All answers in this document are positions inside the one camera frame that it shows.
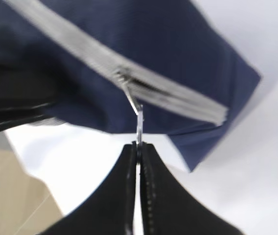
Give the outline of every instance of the zipper slider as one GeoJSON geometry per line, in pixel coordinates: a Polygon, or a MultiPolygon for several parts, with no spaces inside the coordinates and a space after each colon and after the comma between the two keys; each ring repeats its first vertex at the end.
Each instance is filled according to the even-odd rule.
{"type": "Polygon", "coordinates": [[[139,104],[137,99],[133,96],[131,90],[129,89],[128,85],[132,82],[133,78],[129,75],[128,70],[125,69],[118,69],[114,72],[114,78],[120,83],[122,90],[126,94],[133,110],[137,115],[137,157],[138,160],[141,156],[141,147],[142,147],[142,134],[143,134],[143,105],[139,104]]]}

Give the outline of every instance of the zipper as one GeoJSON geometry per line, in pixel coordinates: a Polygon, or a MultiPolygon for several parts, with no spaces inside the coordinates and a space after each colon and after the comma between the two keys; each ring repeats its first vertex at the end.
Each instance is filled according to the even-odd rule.
{"type": "Polygon", "coordinates": [[[4,0],[51,40],[89,68],[137,98],[178,115],[221,126],[228,108],[215,100],[127,59],[61,17],[39,0],[4,0]]]}

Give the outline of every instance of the white surface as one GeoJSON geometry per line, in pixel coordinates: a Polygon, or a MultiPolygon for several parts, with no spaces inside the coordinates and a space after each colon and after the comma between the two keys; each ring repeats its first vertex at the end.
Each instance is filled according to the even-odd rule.
{"type": "MultiPolygon", "coordinates": [[[[210,157],[192,174],[172,171],[200,201],[248,235],[278,235],[278,0],[196,2],[263,80],[210,157]]],[[[22,126],[7,135],[26,170],[47,183],[64,213],[97,187],[122,146],[134,140],[68,125],[39,128],[22,126]],[[105,148],[99,146],[103,141],[105,148]]],[[[168,139],[148,138],[168,164],[184,169],[177,151],[165,150],[168,139]]]]}
{"type": "MultiPolygon", "coordinates": [[[[47,184],[64,214],[97,188],[123,146],[136,139],[135,134],[110,135],[69,124],[23,125],[7,130],[6,135],[26,171],[47,184]]],[[[155,145],[165,163],[187,171],[166,135],[145,134],[144,141],[155,145]]]]}

